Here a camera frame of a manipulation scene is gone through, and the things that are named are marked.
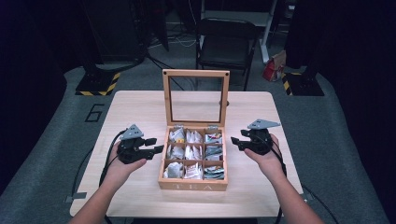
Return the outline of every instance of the wooden tea box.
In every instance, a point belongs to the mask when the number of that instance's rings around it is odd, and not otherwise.
[[[229,79],[229,71],[163,70],[167,128],[158,178],[161,189],[227,189],[224,125]],[[203,84],[200,90],[197,81]],[[193,84],[192,90],[182,90],[180,82]],[[187,138],[188,133],[196,137]]]

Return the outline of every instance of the hand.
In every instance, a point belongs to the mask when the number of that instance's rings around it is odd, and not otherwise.
[[[110,161],[111,164],[108,167],[107,174],[105,180],[102,183],[102,186],[106,186],[111,188],[112,190],[117,191],[128,179],[129,175],[146,164],[147,160],[142,159],[140,161],[136,161],[130,164],[124,164],[117,157],[117,149],[119,148],[120,142],[116,143],[114,147],[111,149]]]
[[[279,141],[273,134],[271,134],[271,138],[275,142],[275,144],[273,144],[274,151],[280,155],[280,150],[277,148],[277,146],[279,146]],[[246,148],[245,154],[247,154],[247,156],[259,164],[260,170],[270,181],[279,176],[284,176],[282,165],[272,150],[265,155],[259,155]]]

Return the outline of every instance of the wooden table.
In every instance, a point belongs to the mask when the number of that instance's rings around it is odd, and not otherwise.
[[[256,162],[231,143],[231,136],[247,140],[241,129],[256,119],[280,122],[274,99],[264,91],[230,91],[226,117],[226,148],[229,184],[226,191],[163,190],[158,185],[161,155],[130,175],[108,208],[109,217],[276,217],[279,203],[268,179]],[[163,91],[118,91],[99,133],[90,161],[78,188],[87,192],[75,199],[74,216],[98,189],[100,174],[111,141],[120,131],[136,124],[144,138],[165,141],[166,116]],[[282,126],[269,129],[279,139],[288,179],[303,193]]]

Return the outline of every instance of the black chair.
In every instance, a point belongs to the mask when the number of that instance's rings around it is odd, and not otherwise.
[[[195,68],[204,66],[242,70],[247,89],[260,30],[249,21],[202,19],[196,29]]]

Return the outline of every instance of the forearm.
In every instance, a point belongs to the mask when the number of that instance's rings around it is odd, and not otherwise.
[[[102,185],[69,223],[102,223],[116,190]]]
[[[271,181],[288,223],[323,223],[285,176]]]

